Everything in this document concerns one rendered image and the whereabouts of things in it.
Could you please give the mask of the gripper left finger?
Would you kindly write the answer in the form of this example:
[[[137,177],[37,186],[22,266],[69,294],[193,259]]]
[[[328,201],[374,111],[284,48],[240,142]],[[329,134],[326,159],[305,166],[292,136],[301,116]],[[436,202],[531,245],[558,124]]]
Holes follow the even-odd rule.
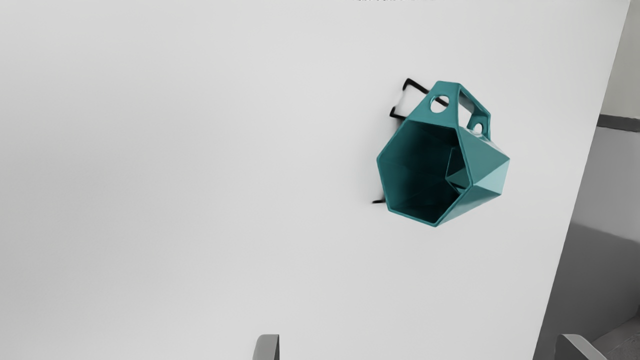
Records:
[[[278,334],[262,334],[256,340],[253,360],[281,360],[280,336]]]

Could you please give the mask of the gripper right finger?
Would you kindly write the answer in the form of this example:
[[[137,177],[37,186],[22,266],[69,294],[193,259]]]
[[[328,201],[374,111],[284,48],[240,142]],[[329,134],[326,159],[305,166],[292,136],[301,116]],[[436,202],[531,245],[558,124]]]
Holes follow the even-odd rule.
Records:
[[[555,342],[554,360],[608,360],[581,335],[561,333]]]

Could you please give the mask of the teal faceted mug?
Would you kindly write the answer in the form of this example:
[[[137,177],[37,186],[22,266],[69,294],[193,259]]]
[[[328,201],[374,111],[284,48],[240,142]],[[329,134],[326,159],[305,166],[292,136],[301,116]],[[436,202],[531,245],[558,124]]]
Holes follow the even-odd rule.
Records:
[[[407,116],[377,156],[387,209],[437,227],[498,198],[510,158],[490,136],[490,112],[457,82],[439,80]]]

